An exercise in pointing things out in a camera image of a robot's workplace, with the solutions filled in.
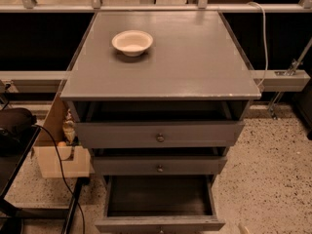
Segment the grey top drawer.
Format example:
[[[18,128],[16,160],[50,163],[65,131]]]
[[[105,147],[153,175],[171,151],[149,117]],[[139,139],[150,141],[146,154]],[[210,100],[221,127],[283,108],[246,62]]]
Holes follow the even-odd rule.
[[[235,144],[243,121],[78,123],[86,148],[223,147]]]

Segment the white paper bowl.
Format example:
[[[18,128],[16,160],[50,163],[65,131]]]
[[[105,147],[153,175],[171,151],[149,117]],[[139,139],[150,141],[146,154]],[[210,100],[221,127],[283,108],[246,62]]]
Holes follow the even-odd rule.
[[[127,57],[138,57],[153,44],[153,37],[144,31],[127,30],[113,37],[112,46]]]

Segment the grey drawer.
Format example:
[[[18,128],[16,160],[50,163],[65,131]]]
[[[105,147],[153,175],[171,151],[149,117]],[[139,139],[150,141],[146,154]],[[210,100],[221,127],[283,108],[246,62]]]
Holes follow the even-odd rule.
[[[86,148],[223,147],[235,144],[243,121],[78,123]]]
[[[226,162],[213,156],[99,157],[93,166],[103,176],[218,175]]]
[[[205,175],[117,175],[95,226],[101,233],[180,234],[218,231],[224,222]]]

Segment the grey bottom drawer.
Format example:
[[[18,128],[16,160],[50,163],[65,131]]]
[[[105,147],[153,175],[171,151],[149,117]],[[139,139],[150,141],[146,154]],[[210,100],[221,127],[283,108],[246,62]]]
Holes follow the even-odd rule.
[[[224,222],[205,175],[117,175],[95,226],[101,233],[180,234],[218,231]]]

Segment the aluminium rail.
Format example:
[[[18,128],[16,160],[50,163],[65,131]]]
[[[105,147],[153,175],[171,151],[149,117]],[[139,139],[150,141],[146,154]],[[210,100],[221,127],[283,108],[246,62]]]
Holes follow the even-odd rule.
[[[94,9],[91,6],[64,6],[64,5],[38,5],[26,9],[23,5],[1,5],[0,13],[97,13],[112,11],[217,11],[221,13],[260,13],[260,8],[254,4],[209,4],[201,9],[197,5],[162,6],[101,6]]]
[[[262,92],[265,92],[264,81],[271,71],[250,70],[256,83],[262,81]],[[56,93],[69,74],[69,71],[1,71],[0,93]]]

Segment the metal diagonal strut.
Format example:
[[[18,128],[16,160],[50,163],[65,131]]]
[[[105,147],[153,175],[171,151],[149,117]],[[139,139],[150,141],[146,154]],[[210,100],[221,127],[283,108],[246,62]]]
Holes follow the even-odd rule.
[[[299,70],[308,51],[312,47],[312,37],[304,47],[298,59],[294,59],[287,70],[273,70],[269,78],[264,81],[265,92],[274,92],[275,95],[268,104],[268,111],[273,119],[277,119],[275,108],[285,92],[301,92],[310,80],[310,76]]]

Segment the black bag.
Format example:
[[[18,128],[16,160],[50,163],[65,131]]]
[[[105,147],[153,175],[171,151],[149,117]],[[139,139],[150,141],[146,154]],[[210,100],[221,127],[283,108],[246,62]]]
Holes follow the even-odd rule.
[[[36,116],[26,108],[0,111],[0,142],[18,143],[22,135],[37,122]]]

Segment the upper aluminium rail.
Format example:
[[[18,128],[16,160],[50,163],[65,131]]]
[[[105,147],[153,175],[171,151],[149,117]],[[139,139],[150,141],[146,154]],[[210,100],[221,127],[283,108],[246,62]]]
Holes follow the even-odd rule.
[[[217,11],[221,13],[260,13],[260,8],[254,4],[209,4],[201,9],[197,5],[162,6],[101,6],[94,9],[91,6],[64,6],[64,5],[38,5],[26,9],[23,5],[1,5],[0,13],[97,13],[112,11]]]

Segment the cardboard box with items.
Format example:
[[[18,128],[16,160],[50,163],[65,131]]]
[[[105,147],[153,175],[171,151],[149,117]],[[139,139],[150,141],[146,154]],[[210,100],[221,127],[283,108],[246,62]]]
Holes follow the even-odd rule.
[[[56,96],[43,123],[51,135],[41,130],[34,146],[43,178],[89,177],[94,171],[87,149],[65,144],[62,124],[66,114],[67,106]]]

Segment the grey middle drawer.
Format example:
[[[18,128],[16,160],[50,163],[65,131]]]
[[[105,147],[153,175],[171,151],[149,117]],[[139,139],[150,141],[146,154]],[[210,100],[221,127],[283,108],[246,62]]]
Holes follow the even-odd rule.
[[[226,162],[213,156],[99,157],[93,166],[103,176],[218,175]]]

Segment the grey wooden drawer cabinet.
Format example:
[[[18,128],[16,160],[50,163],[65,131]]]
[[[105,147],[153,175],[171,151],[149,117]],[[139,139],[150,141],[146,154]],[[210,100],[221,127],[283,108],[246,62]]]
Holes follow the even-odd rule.
[[[138,57],[111,40],[123,31],[153,37]],[[244,60],[216,12],[108,12],[96,16],[61,92],[76,123],[243,121],[259,98]],[[226,157],[230,146],[88,148],[95,158]]]

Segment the lower aluminium rail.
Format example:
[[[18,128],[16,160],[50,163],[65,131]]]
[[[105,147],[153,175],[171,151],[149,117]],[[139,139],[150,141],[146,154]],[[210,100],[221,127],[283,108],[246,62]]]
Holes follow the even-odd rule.
[[[256,83],[262,81],[262,92],[265,92],[264,81],[271,71],[250,70]],[[1,71],[0,93],[56,93],[69,74],[69,71]]]

